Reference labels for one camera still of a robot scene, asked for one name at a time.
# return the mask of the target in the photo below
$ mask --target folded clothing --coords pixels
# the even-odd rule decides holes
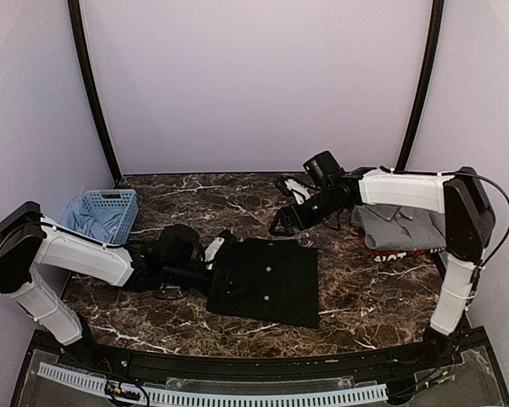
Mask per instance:
[[[123,211],[124,209],[95,209],[89,214],[83,205],[83,199],[75,198],[60,216],[59,224],[100,242],[109,243],[119,227]]]
[[[445,247],[438,215],[403,206],[362,205],[353,209],[350,223],[363,229],[371,250],[429,250]]]

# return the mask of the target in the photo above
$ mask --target blue cloth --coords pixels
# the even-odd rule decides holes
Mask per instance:
[[[60,216],[59,224],[100,242],[109,243],[119,227],[122,213],[123,209],[95,209],[89,214],[88,209],[83,207],[83,199],[75,198]]]

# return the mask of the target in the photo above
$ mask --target black cable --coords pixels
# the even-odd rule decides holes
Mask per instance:
[[[501,193],[501,195],[503,195],[503,198],[505,198],[505,200],[507,201],[507,206],[509,207],[509,195],[507,195],[507,192],[505,192],[505,190],[502,187],[500,187],[496,182],[490,180],[490,178],[487,178],[485,176],[479,176],[477,174],[469,174],[467,172],[460,172],[460,171],[444,172],[442,175],[443,176],[469,176],[472,178],[476,178],[480,181],[487,182],[492,187],[496,188]],[[480,269],[485,267],[486,264],[490,261],[490,259],[492,259],[494,257],[494,255],[497,253],[497,251],[500,250],[501,246],[507,240],[508,237],[509,237],[509,225],[507,226],[506,232],[504,233],[500,242],[495,246],[494,250],[492,250],[492,252],[489,254],[489,256],[480,264],[478,273],[480,273]]]
[[[94,371],[93,368],[88,367],[87,365],[85,365],[85,364],[81,363],[79,360],[77,360],[66,349],[62,348],[61,350],[64,352],[64,354],[67,354],[70,359],[72,359],[74,362],[76,362],[82,369],[84,369],[86,371]],[[123,377],[123,376],[120,376],[120,375],[116,375],[115,373],[111,373],[111,372],[102,372],[102,371],[96,371],[96,372],[97,373],[102,373],[104,376],[106,376],[106,380],[107,381],[109,381],[109,377],[114,377],[115,379],[117,379],[119,381],[119,385],[124,382],[124,383],[130,383],[130,384],[136,386],[137,389],[140,392],[142,392],[143,397],[145,398],[145,407],[151,407],[150,398],[149,398],[149,395],[148,395],[147,391],[142,386],[137,384],[134,380],[128,379],[127,377]]]
[[[341,214],[345,211],[345,209],[340,209],[336,214],[336,226],[330,226],[325,221],[322,222],[322,225],[331,231],[341,231]]]
[[[412,384],[410,385],[409,387],[407,388],[404,388],[403,390],[400,390],[399,392],[397,393],[394,393],[394,394],[389,394],[389,397],[405,397],[405,396],[402,396],[403,393],[406,393],[408,392],[409,390],[412,390],[413,388],[415,388],[416,386],[418,386],[420,383],[422,382],[425,382],[426,379],[429,379],[430,377],[433,376],[433,374],[438,371],[439,369],[441,369],[441,366],[438,366],[438,367],[435,367],[433,368],[426,376],[424,376],[423,378],[421,379],[418,379],[415,384]]]

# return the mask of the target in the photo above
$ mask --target cable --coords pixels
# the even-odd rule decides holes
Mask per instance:
[[[60,349],[62,352],[64,352],[64,354],[67,354],[68,357],[70,359],[72,359],[76,364],[78,364],[82,369],[85,369],[87,371],[94,371],[93,368],[91,367],[88,367],[87,365],[81,363],[79,360],[77,360],[70,352],[68,352],[66,349],[64,348],[61,348]],[[142,387],[140,386],[139,384],[137,384],[134,380],[132,379],[128,379],[126,377],[123,377],[123,376],[119,376],[119,375],[116,375],[115,373],[111,373],[111,365],[109,364],[108,362],[108,368],[109,368],[109,373],[103,373],[105,376],[106,376],[106,380],[109,381],[109,377],[114,377],[115,379],[117,379],[119,381],[119,388],[120,388],[120,385],[121,383],[125,382],[125,383],[130,383],[134,386],[137,387],[137,389],[142,392],[143,394],[143,397],[145,398],[145,407],[151,407],[151,403],[150,403],[150,399],[149,399],[149,395],[147,393],[147,391]]]
[[[435,367],[433,368],[426,376],[424,376],[423,378],[421,379],[418,379],[415,384],[412,384],[410,385],[409,387],[407,388],[404,388],[403,390],[397,392],[397,393],[394,393],[394,394],[389,394],[389,397],[396,397],[396,396],[399,396],[399,397],[405,397],[405,396],[402,396],[402,393],[405,393],[405,392],[408,392],[409,390],[412,390],[413,388],[415,388],[416,386],[418,386],[420,383],[426,381],[426,379],[429,379],[431,376],[433,376],[433,374],[438,371],[439,369],[441,369],[441,366],[438,366],[438,367]]]
[[[443,176],[469,176],[471,178],[476,178],[480,181],[487,182],[492,187],[496,188],[501,193],[501,195],[503,195],[503,198],[505,198],[505,200],[507,201],[507,206],[509,207],[509,195],[507,195],[507,192],[505,192],[505,190],[502,187],[500,187],[496,182],[490,180],[490,178],[487,178],[485,176],[479,176],[477,174],[469,174],[467,172],[460,172],[460,171],[444,172],[442,175]],[[509,237],[509,225],[507,226],[506,232],[503,235],[503,237],[501,238],[500,242],[495,246],[494,250],[492,250],[492,252],[489,254],[489,256],[480,264],[480,266],[478,268],[479,269],[478,273],[480,273],[480,270],[483,269],[483,267],[486,266],[486,264],[490,261],[490,259],[492,259],[494,257],[494,255],[497,253],[497,251],[500,250],[501,246],[507,240],[508,237]]]

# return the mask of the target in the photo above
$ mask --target white cable tray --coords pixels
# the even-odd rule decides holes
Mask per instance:
[[[103,392],[106,379],[100,374],[73,371],[64,366],[42,362],[37,375],[84,393],[107,397]],[[123,383],[122,387],[128,391],[141,393],[137,387],[128,383]],[[151,406],[154,407],[344,407],[376,403],[388,399],[386,384],[333,392],[270,396],[187,393],[148,385],[143,388],[149,395]],[[137,404],[145,405],[145,398],[142,396]]]

